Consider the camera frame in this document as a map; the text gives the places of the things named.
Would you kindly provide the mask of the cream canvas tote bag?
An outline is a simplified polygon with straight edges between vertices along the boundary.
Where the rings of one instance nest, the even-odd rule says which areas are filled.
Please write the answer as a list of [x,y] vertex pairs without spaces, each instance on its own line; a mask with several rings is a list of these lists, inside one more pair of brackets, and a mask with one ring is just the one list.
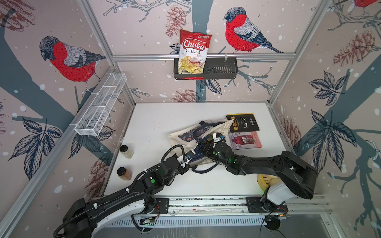
[[[212,161],[210,158],[205,156],[205,144],[207,142],[212,142],[216,144],[217,142],[213,141],[212,135],[214,133],[221,133],[225,136],[225,141],[227,140],[227,135],[229,128],[231,127],[232,120],[222,120],[222,121],[202,121],[194,126],[188,127],[186,129],[171,133],[168,135],[170,144],[172,148],[180,150],[179,162],[183,161],[185,154],[189,150],[195,151],[195,156],[193,159],[186,164],[190,165],[190,170],[198,174],[205,174],[213,170],[216,166],[221,165]],[[233,169],[232,166],[227,167],[227,170],[236,173],[236,169]]]

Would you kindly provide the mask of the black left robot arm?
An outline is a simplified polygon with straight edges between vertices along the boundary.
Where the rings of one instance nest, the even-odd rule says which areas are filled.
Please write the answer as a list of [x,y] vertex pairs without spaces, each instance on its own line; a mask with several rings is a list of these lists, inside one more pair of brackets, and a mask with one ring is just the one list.
[[108,196],[73,203],[62,224],[53,232],[54,238],[90,238],[103,226],[124,215],[149,213],[156,207],[155,195],[169,186],[177,175],[186,173],[194,154],[173,155],[137,175],[133,183]]

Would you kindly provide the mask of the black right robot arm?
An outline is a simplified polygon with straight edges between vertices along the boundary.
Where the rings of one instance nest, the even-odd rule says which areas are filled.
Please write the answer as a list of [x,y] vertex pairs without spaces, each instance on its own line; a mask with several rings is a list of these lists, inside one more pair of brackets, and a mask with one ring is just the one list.
[[312,199],[317,180],[317,170],[289,151],[267,158],[253,158],[234,154],[224,141],[204,142],[203,154],[214,162],[223,164],[227,171],[238,176],[264,174],[279,177],[295,195]]

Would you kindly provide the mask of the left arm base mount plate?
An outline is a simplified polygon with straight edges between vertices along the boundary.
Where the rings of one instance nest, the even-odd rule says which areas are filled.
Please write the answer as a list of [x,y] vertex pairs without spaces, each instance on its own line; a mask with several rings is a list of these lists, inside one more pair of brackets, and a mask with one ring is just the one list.
[[162,215],[168,214],[169,198],[148,197],[142,200],[143,208],[134,215]]

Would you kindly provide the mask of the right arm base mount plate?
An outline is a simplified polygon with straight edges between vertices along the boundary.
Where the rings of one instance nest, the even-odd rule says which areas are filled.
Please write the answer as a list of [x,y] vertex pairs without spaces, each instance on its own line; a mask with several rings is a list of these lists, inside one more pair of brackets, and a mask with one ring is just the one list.
[[250,213],[262,213],[262,212],[275,212],[275,213],[287,213],[288,208],[285,202],[280,205],[276,205],[270,202],[267,198],[261,196],[249,196],[246,197],[246,206]]

